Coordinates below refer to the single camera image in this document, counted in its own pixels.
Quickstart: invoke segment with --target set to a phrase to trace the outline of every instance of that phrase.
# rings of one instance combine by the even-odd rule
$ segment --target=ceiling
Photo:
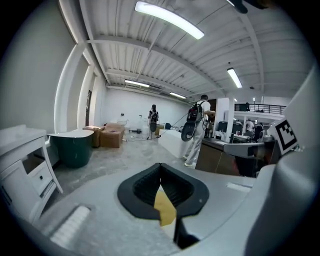
[[[134,11],[135,0],[80,0],[89,43],[110,86],[125,79],[147,83],[157,94],[175,92],[190,102],[292,97],[314,61],[308,42],[279,8],[243,2],[240,14],[226,0],[148,0],[196,25],[196,40],[159,18]],[[234,68],[243,88],[227,73]]]

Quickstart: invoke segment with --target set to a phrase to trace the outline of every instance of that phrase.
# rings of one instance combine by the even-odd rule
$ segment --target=white pants
[[[185,163],[188,165],[192,165],[192,163],[196,163],[199,155],[199,149],[201,147],[202,139],[205,137],[205,126],[203,122],[200,121],[195,128],[194,136],[192,138],[192,143],[190,144],[188,150],[185,153],[187,157]]]

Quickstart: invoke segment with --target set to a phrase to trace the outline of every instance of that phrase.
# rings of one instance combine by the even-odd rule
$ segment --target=white counter
[[[159,135],[161,135],[158,139],[159,144],[176,158],[182,158],[192,141],[192,139],[188,142],[183,141],[181,139],[181,132],[176,130],[161,129]]]

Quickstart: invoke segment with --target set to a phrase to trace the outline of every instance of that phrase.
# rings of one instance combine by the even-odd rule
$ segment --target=white cabinet
[[[21,160],[1,172],[0,183],[2,196],[11,210],[25,220],[32,218],[41,198],[27,177]]]
[[[45,135],[45,130],[25,125],[0,130],[1,196],[13,214],[30,223],[40,217],[56,188],[63,193],[51,167]],[[44,159],[31,161],[37,149]]]

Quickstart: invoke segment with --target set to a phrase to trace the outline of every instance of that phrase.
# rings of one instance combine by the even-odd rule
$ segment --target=concrete floor
[[[117,172],[125,172],[130,168],[141,168],[144,170],[155,163],[181,164],[185,160],[178,159],[158,144],[157,139],[143,140],[145,135],[129,133],[120,148],[100,147],[93,149],[89,163],[81,168],[72,169],[65,165],[59,165],[54,173],[63,189],[63,194],[57,190],[47,202],[45,212],[53,204],[67,196],[86,182],[95,178],[110,175]]]

